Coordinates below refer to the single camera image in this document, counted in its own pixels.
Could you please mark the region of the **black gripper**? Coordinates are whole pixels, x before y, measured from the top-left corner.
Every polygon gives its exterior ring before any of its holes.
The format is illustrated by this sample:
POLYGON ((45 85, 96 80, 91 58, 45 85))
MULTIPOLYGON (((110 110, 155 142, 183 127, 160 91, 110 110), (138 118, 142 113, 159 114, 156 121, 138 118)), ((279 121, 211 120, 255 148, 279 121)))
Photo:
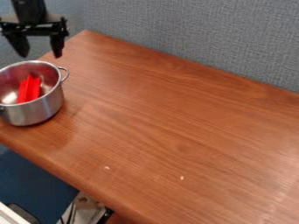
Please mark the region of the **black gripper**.
POLYGON ((51 36, 51 49, 59 58, 64 48, 64 37, 69 35, 67 19, 47 11, 44 0, 11 0, 13 14, 0 16, 0 30, 21 57, 31 47, 28 36, 51 36))

